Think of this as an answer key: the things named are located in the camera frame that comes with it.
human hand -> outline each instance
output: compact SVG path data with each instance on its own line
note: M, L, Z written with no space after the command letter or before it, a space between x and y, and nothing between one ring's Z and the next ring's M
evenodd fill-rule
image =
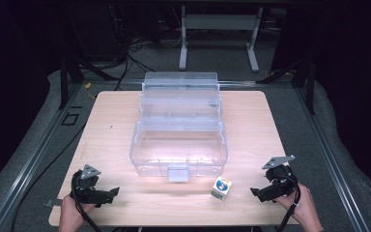
M89 213L95 204L80 204L84 212ZM59 222L59 232L77 231L84 223L82 215L77 211L75 201L69 195L62 201L62 209Z
M292 217L297 220L305 232L320 232L324 231L324 227L318 218L315 202L311 191L306 186L299 184L300 187L300 202L294 210ZM281 204L288 210L294 203L296 192L294 191L289 196L280 196L274 201Z

gray carpet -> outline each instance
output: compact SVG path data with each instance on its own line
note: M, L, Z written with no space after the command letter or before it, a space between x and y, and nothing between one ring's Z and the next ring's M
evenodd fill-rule
M197 33L191 36L188 42L187 70L190 72L217 72L220 81L255 81L264 78L271 66L277 34L266 31L258 39L256 54L261 70L258 73L253 73L249 67L244 50L247 38L249 38L249 34L240 32L201 35ZM140 50L130 54L156 71L178 70L180 56L178 46L170 48L161 44L145 43ZM123 70L124 66L119 66L105 71L114 76L120 76ZM86 72L85 76L86 81L93 83L89 90L90 95L95 96L100 91L115 88L116 82L114 81L102 81L90 72ZM138 82L142 78L144 78L144 71L133 64L120 91L139 90L140 86L138 84L131 83ZM35 160L36 170L31 171L31 174L34 174L33 182L53 159L59 154L62 155L47 169L46 173L42 175L28 193L16 218L15 231L57 230L56 227L51 227L48 224L47 219L51 209L43 204L47 199L57 196L79 136L73 138L86 122L95 102L89 97L88 92L84 90L82 85L71 84L71 93L75 94L72 95L67 108L58 110L60 103L59 73L52 74L49 80L51 90L45 105L13 158L0 174L0 212L2 212L2 209L13 207L12 205L3 205L2 202L6 201L8 194L13 190L13 183L16 183L17 176L22 172L22 168L28 160L36 153L42 154L42 159ZM282 78L267 86L254 87L250 86L252 82L241 82L240 85L234 87L224 85L222 90L260 90L266 94L285 152L287 155L297 157L291 162L292 169L300 182L312 190L320 219L326 231L357 231L350 220L347 208L344 207L342 196L337 191L337 185L329 173L319 138L313 130L309 115L302 105L303 99L299 95L300 90L291 88L290 84L285 83L286 81L286 78ZM318 84L315 88L314 103L316 114L312 117L321 126L366 223L366 226L362 226L363 229L360 231L371 231L370 181L354 165L351 156L340 142L335 129L333 110L324 89ZM46 132L51 129L50 123L56 118L59 119L56 127L54 127L53 132L47 134ZM48 143L42 144L41 141L45 136L49 138ZM63 152L71 141L69 148ZM8 214L7 220L0 220L2 231L11 230L13 218L11 215L13 212L9 211ZM112 231L113 229L102 228L102 231ZM273 226L263 226L262 229L263 231L274 231ZM92 230L85 227L81 231ZM289 225L285 231L300 231L300 228Z

wooden tabletop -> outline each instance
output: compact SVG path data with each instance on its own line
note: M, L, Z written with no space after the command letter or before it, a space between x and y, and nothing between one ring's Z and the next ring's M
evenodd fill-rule
M102 92L75 151L59 198L71 191L71 176L85 164L101 171L97 190L120 187L112 204L94 209L97 225L110 226L243 226L280 224L286 211L260 202L250 188L270 185L262 166L285 156L269 105L260 91L222 91L228 162L222 177L233 184L221 201L211 195L215 177L191 177L169 183L166 177L138 176L128 153L139 118L140 92ZM60 207L49 217L59 225Z

